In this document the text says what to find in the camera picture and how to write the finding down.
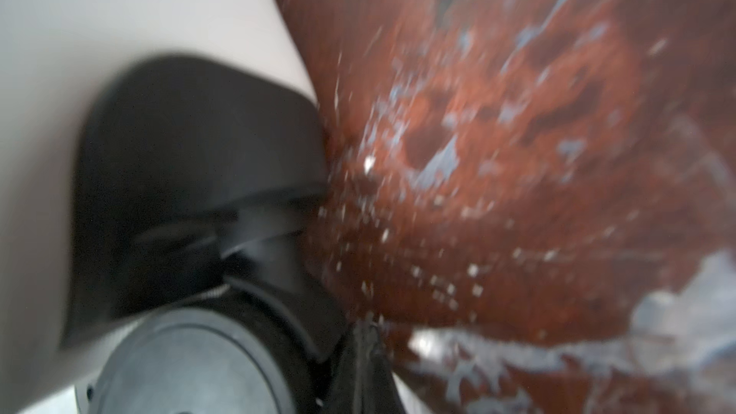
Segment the black and white suitcase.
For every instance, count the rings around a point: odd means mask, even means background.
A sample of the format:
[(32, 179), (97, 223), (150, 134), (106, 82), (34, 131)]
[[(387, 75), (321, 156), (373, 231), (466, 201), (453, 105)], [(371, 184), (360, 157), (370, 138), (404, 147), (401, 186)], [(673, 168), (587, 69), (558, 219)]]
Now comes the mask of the black and white suitcase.
[(316, 413), (348, 326), (275, 0), (1, 0), (1, 409)]

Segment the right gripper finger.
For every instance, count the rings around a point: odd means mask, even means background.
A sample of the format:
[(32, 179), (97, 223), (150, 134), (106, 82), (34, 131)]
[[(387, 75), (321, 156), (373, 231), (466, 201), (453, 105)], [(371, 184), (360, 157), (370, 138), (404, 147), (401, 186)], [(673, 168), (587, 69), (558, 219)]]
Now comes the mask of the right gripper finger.
[(381, 333), (358, 321), (348, 333), (322, 413), (400, 414), (406, 412)]

